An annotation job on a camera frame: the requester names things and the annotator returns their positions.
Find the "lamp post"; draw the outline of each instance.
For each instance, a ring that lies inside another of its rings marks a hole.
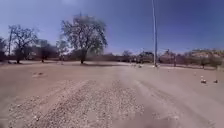
[[[156,11],[155,11],[155,1],[152,0],[152,10],[153,10],[153,29],[154,29],[154,66],[157,67],[157,23],[156,23]]]

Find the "rock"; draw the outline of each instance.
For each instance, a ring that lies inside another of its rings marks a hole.
[[[34,118],[36,121],[39,121],[39,117],[34,116],[33,118]]]
[[[201,80],[201,83],[202,83],[202,84],[206,84],[207,81],[202,79],[202,80]]]
[[[218,83],[218,80],[215,80],[214,83]]]

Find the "dirt ground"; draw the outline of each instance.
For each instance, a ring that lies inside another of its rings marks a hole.
[[[1,66],[0,128],[223,128],[222,79],[124,63]]]

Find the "sky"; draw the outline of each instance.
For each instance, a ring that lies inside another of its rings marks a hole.
[[[224,49],[223,6],[223,0],[155,0],[159,52]],[[55,44],[61,21],[80,13],[107,25],[106,52],[154,50],[151,0],[0,0],[0,36],[21,24]]]

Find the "sandy ground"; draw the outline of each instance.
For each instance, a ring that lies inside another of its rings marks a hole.
[[[0,127],[223,128],[217,78],[224,72],[123,63],[1,66]]]

